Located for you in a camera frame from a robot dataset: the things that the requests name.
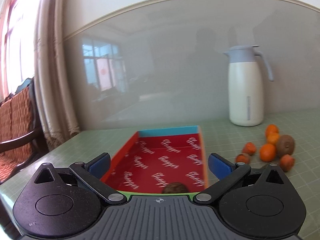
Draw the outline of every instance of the triangular cutout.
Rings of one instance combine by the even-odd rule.
[[[52,182],[54,178],[49,169],[43,169],[35,180],[36,184]]]
[[[266,180],[266,182],[284,184],[279,173],[277,171],[272,170]]]

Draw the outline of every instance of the thermos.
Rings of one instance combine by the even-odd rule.
[[[258,125],[264,117],[262,76],[255,56],[262,58],[273,81],[269,63],[253,47],[258,46],[234,46],[224,52],[229,57],[229,118],[241,126]]]

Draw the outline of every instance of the table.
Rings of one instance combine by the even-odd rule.
[[[41,163],[50,162],[54,167],[68,167],[76,161],[88,162],[103,152],[108,152],[112,157],[137,130],[200,125],[207,155],[216,152],[234,162],[246,142],[253,142],[259,151],[266,143],[265,127],[271,123],[279,127],[281,134],[291,135],[296,142],[293,155],[296,164],[287,176],[307,208],[307,216],[299,236],[306,240],[320,239],[320,110],[269,114],[262,124],[254,127],[239,127],[227,119],[221,119],[200,123],[83,131],[0,185],[0,196],[12,218],[15,200]],[[250,164],[253,168],[264,165],[258,154],[252,157]],[[216,181],[218,179],[209,172],[209,183]]]

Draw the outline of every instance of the gray gripper base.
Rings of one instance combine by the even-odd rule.
[[[24,236],[21,240],[32,240]],[[226,228],[212,208],[197,206],[187,196],[132,196],[110,206],[101,219],[69,240],[246,240]],[[291,236],[286,240],[298,240]]]

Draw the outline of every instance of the open cardboard box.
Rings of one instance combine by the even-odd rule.
[[[101,181],[126,192],[159,194],[172,182],[189,192],[208,187],[199,126],[137,131],[115,154]]]

